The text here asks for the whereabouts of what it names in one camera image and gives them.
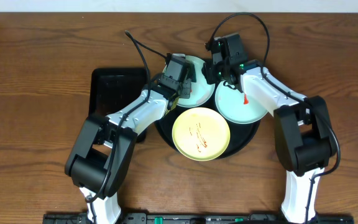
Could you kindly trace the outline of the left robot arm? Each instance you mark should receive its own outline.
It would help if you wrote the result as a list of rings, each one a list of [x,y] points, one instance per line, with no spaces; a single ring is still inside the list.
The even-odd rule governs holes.
[[[190,95],[193,70],[184,54],[171,54],[160,80],[148,82],[132,103],[106,116],[94,113],[86,118],[68,156],[65,174],[85,196],[91,223],[118,221],[117,191],[126,177],[137,137],[173,110],[180,98]]]

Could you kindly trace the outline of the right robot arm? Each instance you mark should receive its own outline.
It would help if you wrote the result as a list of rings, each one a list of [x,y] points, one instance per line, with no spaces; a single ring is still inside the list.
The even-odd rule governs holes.
[[[290,223],[315,221],[318,182],[331,173],[329,159],[340,155],[326,102],[292,91],[263,62],[249,60],[239,34],[212,36],[205,48],[212,55],[203,69],[207,81],[227,81],[274,118],[275,150],[287,172],[283,216]]]

